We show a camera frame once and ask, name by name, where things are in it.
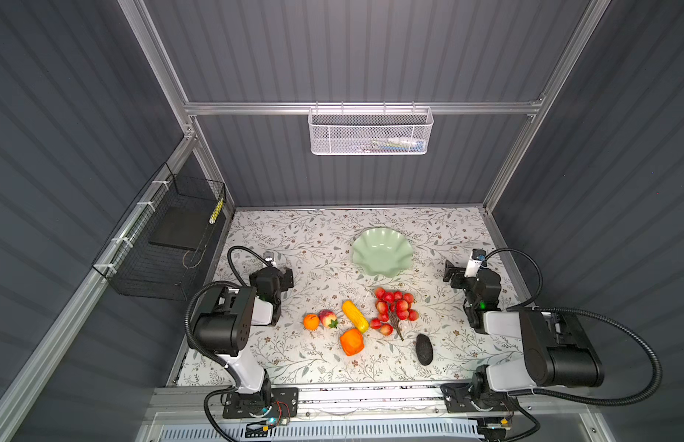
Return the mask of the small fake orange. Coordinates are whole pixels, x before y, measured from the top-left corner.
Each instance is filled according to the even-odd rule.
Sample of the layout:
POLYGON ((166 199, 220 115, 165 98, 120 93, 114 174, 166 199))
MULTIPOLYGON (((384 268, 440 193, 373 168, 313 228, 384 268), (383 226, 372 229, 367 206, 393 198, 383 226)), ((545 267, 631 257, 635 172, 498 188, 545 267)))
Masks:
POLYGON ((316 314, 308 314, 303 319, 303 327, 307 331, 316 331, 320 327, 320 319, 316 314))

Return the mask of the dark fake avocado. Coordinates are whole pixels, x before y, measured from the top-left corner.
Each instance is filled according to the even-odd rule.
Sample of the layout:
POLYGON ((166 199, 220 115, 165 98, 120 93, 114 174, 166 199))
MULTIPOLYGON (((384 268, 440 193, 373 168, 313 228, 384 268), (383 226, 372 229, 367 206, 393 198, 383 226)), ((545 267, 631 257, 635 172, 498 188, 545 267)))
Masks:
POLYGON ((434 359, 433 345, 430 342, 430 337, 426 334, 419 333, 416 339, 416 355, 417 361, 421 366, 428 366, 434 359))

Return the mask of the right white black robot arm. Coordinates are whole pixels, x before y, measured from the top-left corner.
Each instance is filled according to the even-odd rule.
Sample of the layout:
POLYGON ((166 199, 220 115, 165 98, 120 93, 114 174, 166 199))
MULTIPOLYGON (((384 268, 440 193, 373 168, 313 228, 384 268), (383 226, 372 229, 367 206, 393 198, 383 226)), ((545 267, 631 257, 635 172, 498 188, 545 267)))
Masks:
POLYGON ((522 341, 521 358, 476 369, 467 389, 476 409, 490 411, 515 390, 603 384, 602 363, 575 314, 502 311, 501 277, 479 258, 465 267, 447 261, 443 281, 465 294, 463 312, 475 332, 522 341))

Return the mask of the fake yellow banana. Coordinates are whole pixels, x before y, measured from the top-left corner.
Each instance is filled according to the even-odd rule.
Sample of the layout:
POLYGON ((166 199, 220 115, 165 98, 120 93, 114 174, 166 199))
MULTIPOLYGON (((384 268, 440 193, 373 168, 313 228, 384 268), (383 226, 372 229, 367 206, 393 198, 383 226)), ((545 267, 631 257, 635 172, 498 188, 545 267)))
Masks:
POLYGON ((343 303, 342 311, 360 333, 366 333, 369 330, 369 322, 351 300, 343 303))

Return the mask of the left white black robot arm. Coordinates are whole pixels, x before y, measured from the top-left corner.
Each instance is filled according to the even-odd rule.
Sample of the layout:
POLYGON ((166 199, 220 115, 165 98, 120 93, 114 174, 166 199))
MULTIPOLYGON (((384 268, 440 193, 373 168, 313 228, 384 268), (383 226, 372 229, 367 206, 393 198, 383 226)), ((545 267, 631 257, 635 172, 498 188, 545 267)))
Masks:
POLYGON ((297 415, 299 390, 273 387, 248 341, 255 327, 277 322, 281 295, 294 286, 293 272, 266 266, 249 282, 215 281, 194 294, 185 316, 187 342, 232 378, 220 393, 224 419, 291 418, 297 415))

